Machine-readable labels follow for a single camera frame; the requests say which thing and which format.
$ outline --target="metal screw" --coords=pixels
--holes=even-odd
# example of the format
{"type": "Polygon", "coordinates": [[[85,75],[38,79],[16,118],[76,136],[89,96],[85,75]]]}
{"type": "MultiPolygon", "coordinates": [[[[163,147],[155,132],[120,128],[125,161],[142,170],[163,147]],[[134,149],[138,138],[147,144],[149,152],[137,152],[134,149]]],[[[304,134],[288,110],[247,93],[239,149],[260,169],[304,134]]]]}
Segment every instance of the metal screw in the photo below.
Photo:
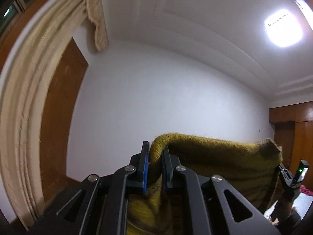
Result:
{"type": "Polygon", "coordinates": [[[95,181],[98,180],[98,175],[92,174],[92,175],[90,175],[90,176],[88,177],[88,180],[89,180],[90,182],[95,182],[95,181]]]}
{"type": "Polygon", "coordinates": [[[134,171],[134,170],[135,170],[135,167],[132,166],[132,165],[127,165],[127,166],[125,166],[125,170],[128,171],[128,172],[134,171]]]}
{"type": "Polygon", "coordinates": [[[215,182],[221,182],[223,178],[220,175],[213,175],[212,180],[215,182]]]}
{"type": "Polygon", "coordinates": [[[183,165],[178,165],[178,166],[176,166],[176,170],[179,171],[179,172],[182,172],[182,171],[186,170],[186,167],[183,166],[183,165]]]}

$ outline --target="curtain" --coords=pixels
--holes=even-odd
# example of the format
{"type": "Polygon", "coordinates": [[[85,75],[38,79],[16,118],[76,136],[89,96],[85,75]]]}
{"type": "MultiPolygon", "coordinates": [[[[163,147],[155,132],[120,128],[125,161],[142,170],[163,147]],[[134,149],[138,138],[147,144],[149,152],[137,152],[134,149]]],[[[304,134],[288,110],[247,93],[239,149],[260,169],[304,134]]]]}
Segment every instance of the curtain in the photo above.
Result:
{"type": "MultiPolygon", "coordinates": [[[[73,32],[86,17],[86,0],[58,0],[52,5],[21,44],[0,97],[1,174],[12,207],[26,228],[44,211],[39,151],[48,87],[73,32]]],[[[104,24],[104,18],[97,23],[104,24]]],[[[108,44],[106,33],[101,34],[98,49],[108,44]]]]}
{"type": "Polygon", "coordinates": [[[86,0],[87,16],[90,22],[96,26],[94,43],[98,51],[103,51],[109,46],[106,34],[102,0],[86,0]]]}

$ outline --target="wooden door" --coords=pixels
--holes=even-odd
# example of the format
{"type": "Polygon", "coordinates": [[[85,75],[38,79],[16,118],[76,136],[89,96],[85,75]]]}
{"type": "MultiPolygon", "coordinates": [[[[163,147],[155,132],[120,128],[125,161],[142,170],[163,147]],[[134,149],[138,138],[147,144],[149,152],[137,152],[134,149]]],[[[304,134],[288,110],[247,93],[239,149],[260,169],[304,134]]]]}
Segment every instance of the wooden door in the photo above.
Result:
{"type": "Polygon", "coordinates": [[[295,139],[295,122],[275,124],[274,142],[282,147],[283,165],[289,169],[295,139]]]}
{"type": "Polygon", "coordinates": [[[88,63],[72,39],[50,83],[40,132],[40,171],[46,206],[67,182],[66,155],[76,98],[88,63]]]}
{"type": "Polygon", "coordinates": [[[293,174],[301,159],[311,164],[303,184],[313,189],[313,121],[295,123],[295,143],[290,163],[293,174]]]}

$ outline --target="yellow knitted fabric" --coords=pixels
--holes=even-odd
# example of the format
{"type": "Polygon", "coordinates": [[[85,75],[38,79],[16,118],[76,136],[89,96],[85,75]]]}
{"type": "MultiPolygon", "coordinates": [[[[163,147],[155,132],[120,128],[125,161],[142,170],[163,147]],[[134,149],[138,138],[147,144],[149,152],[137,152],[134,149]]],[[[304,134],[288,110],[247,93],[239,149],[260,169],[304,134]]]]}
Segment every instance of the yellow knitted fabric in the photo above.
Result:
{"type": "Polygon", "coordinates": [[[175,227],[175,206],[162,193],[161,153],[168,146],[182,165],[198,175],[219,174],[262,213],[274,193],[282,151],[270,139],[254,144],[236,143],[178,133],[157,137],[150,148],[148,189],[130,195],[127,234],[180,234],[175,227]]]}

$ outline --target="white ceiling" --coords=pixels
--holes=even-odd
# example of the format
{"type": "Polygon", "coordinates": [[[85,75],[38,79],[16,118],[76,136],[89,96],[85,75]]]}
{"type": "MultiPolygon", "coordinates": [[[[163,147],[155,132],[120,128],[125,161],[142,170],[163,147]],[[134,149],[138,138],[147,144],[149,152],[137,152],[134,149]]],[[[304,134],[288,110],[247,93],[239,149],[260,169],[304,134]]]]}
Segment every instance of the white ceiling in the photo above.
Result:
{"type": "Polygon", "coordinates": [[[269,102],[313,90],[313,31],[294,0],[107,0],[110,35],[189,56],[239,80],[269,102]],[[303,30],[273,44],[264,21],[288,9],[303,30]]]}

